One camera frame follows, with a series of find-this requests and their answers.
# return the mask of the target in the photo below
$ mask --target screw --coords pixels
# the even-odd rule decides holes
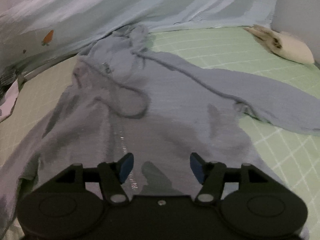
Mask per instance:
[[[166,204],[166,201],[165,200],[159,200],[158,201],[158,205],[159,206],[164,206]]]
[[[198,200],[201,202],[211,202],[214,197],[211,194],[200,194]]]
[[[122,194],[114,194],[110,197],[110,200],[113,203],[121,203],[124,202],[127,198],[125,197],[125,195]]]

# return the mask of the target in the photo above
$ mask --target carrot print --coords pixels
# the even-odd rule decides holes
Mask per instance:
[[[43,39],[43,41],[42,41],[42,46],[44,46],[44,45],[49,45],[48,43],[49,43],[50,41],[52,41],[52,38],[53,38],[53,32],[54,32],[54,30],[51,30],[51,31],[47,34],[47,36],[44,37],[44,39]]]

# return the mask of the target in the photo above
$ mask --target light blue cloth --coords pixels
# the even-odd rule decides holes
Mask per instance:
[[[56,64],[130,23],[144,24],[151,32],[269,25],[275,4],[276,0],[0,0],[0,68],[16,65],[29,73],[44,63]],[[53,39],[43,46],[51,30]]]

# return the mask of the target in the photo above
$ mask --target wrinkled fabric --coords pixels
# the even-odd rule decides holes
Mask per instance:
[[[0,100],[0,122],[9,117],[19,95],[18,80],[14,81]]]
[[[30,73],[127,24],[150,31],[268,26],[276,0],[0,0],[0,69]]]
[[[127,26],[80,54],[72,85],[0,170],[0,228],[14,218],[23,181],[37,188],[73,163],[95,167],[132,152],[137,184],[123,184],[129,197],[195,197],[201,185],[190,168],[191,152],[228,167],[251,163],[281,182],[239,128],[243,113],[317,133],[316,98],[265,77],[204,70],[170,53],[148,51],[147,34],[144,26]],[[89,190],[100,195],[98,188]],[[236,185],[226,184],[223,196],[234,190]],[[308,239],[306,228],[301,236]]]
[[[15,68],[0,68],[0,100],[3,99],[6,92],[17,79],[17,71]]]
[[[290,33],[277,33],[260,25],[244,29],[262,40],[265,46],[280,57],[301,64],[313,64],[315,62],[307,44]]]

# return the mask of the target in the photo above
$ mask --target bed sheet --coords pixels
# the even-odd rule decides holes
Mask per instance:
[[[201,68],[224,68],[261,75],[320,98],[320,70],[268,52],[240,27],[181,30],[150,34],[154,51],[177,54]],[[71,83],[76,58],[68,59],[27,82],[10,118],[0,123],[0,165],[28,131],[51,109]],[[320,235],[320,137],[288,132],[248,116],[240,127],[265,162],[308,205],[311,240]],[[17,239],[18,225],[8,239]]]

